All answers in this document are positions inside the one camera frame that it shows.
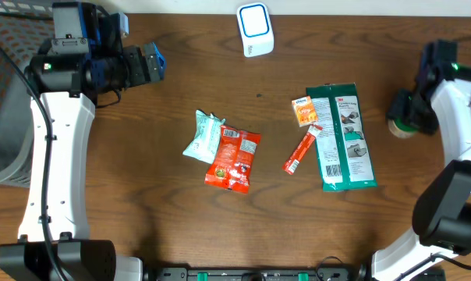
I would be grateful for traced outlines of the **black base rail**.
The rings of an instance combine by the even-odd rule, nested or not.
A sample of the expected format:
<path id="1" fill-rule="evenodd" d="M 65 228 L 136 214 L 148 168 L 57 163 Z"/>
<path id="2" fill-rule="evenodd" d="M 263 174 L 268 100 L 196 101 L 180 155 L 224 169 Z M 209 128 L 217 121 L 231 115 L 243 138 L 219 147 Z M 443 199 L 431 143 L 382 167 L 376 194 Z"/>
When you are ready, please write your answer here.
<path id="1" fill-rule="evenodd" d="M 318 269 L 146 269 L 145 281 L 354 281 L 367 280 L 348 265 L 322 265 Z"/>

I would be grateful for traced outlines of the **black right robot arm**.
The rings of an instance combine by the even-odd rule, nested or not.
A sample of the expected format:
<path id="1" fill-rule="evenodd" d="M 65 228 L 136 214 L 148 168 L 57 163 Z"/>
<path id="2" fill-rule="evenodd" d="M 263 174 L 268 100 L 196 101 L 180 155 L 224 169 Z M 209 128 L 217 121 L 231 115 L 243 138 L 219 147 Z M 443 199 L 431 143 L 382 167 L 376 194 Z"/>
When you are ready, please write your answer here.
<path id="1" fill-rule="evenodd" d="M 471 254 L 471 68 L 444 62 L 426 69 L 416 89 L 396 109 L 399 120 L 422 129 L 439 129 L 444 168 L 418 198 L 412 226 L 359 271 L 361 280 L 412 280 L 446 261 Z"/>

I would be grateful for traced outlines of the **small orange box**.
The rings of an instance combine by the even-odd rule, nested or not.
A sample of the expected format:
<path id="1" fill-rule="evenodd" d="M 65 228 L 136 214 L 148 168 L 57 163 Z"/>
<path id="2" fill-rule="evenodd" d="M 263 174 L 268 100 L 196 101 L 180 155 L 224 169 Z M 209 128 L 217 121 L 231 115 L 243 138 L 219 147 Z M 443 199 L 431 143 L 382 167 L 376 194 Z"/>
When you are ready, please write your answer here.
<path id="1" fill-rule="evenodd" d="M 318 121 L 318 116 L 310 96 L 293 100 L 292 108 L 300 127 L 309 126 Z"/>

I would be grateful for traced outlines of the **grey plastic mesh basket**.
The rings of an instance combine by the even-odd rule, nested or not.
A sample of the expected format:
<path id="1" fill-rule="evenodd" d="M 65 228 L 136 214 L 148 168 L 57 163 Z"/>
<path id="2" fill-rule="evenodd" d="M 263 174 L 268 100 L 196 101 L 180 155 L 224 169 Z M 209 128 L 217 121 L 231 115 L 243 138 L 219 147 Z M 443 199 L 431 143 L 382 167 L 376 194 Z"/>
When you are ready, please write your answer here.
<path id="1" fill-rule="evenodd" d="M 14 66 L 24 70 L 54 35 L 51 1 L 0 0 L 0 184 L 30 186 L 31 96 Z"/>

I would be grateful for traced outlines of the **green lid spice jar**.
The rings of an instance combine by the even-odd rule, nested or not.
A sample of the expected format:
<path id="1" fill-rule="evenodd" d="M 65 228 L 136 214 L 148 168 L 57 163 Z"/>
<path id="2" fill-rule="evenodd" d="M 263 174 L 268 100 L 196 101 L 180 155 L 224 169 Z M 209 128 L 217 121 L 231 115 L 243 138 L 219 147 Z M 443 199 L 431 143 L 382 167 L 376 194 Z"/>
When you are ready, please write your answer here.
<path id="1" fill-rule="evenodd" d="M 405 125 L 400 119 L 388 119 L 388 129 L 397 138 L 407 139 L 417 133 L 417 129 Z"/>

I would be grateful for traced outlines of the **orange snack packet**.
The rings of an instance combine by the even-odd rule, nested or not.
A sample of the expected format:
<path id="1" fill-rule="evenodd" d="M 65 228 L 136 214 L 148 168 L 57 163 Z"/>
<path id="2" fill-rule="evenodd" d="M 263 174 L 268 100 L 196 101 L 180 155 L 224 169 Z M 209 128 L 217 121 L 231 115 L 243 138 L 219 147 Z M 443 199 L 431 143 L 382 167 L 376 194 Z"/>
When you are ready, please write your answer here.
<path id="1" fill-rule="evenodd" d="M 222 125 L 215 159 L 207 171 L 204 183 L 247 194 L 250 174 L 261 135 Z"/>

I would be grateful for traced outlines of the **red sachet stick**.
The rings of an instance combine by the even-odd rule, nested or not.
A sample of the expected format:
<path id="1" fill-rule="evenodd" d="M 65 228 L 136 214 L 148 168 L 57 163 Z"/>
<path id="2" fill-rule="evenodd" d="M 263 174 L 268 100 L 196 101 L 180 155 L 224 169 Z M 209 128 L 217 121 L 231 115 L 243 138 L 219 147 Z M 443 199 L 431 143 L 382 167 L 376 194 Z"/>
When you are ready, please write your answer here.
<path id="1" fill-rule="evenodd" d="M 295 173 L 296 168 L 303 160 L 304 155 L 307 153 L 310 146 L 320 135 L 322 130 L 323 127 L 318 125 L 310 125 L 308 127 L 305 136 L 303 137 L 297 148 L 294 150 L 294 152 L 291 154 L 289 159 L 286 161 L 286 163 L 282 166 L 282 169 L 285 172 L 287 172 L 289 175 L 293 175 Z"/>

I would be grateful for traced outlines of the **green product pouch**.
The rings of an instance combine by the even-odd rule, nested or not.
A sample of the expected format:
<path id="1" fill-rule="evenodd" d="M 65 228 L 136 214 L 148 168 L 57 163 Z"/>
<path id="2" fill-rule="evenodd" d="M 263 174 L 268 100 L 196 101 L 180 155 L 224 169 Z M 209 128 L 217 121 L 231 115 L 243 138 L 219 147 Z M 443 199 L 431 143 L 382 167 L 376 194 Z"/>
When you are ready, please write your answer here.
<path id="1" fill-rule="evenodd" d="M 323 128 L 315 141 L 323 191 L 376 187 L 355 84 L 308 87 Z"/>

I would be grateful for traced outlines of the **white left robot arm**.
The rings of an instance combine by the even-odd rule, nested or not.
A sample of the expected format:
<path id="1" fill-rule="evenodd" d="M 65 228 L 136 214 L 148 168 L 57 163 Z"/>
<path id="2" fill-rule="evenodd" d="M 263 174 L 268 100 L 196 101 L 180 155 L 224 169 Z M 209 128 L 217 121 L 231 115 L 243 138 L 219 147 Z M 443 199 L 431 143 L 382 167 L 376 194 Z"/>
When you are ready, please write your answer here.
<path id="1" fill-rule="evenodd" d="M 0 245 L 0 269 L 16 280 L 151 280 L 137 257 L 110 240 L 93 240 L 85 177 L 98 96 L 157 83 L 166 61 L 154 43 L 80 48 L 56 40 L 24 73 L 34 121 L 30 193 L 14 244 Z"/>

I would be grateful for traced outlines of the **mint green wipes pack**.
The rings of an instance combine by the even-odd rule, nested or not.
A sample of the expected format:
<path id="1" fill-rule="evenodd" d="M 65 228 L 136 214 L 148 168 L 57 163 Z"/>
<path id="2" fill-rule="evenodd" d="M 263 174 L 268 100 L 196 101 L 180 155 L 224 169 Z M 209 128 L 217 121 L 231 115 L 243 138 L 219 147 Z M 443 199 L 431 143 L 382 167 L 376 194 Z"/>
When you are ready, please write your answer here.
<path id="1" fill-rule="evenodd" d="M 221 125 L 224 124 L 225 119 L 196 110 L 196 133 L 182 154 L 212 164 L 221 139 Z"/>

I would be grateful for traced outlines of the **white barcode scanner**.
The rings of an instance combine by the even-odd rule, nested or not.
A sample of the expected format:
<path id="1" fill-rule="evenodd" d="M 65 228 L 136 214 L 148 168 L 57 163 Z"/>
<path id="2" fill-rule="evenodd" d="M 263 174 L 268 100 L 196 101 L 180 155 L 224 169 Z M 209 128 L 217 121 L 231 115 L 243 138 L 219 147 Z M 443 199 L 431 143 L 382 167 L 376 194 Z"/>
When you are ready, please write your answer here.
<path id="1" fill-rule="evenodd" d="M 262 2 L 241 5 L 236 16 L 247 58 L 266 55 L 274 50 L 274 33 L 267 6 Z"/>

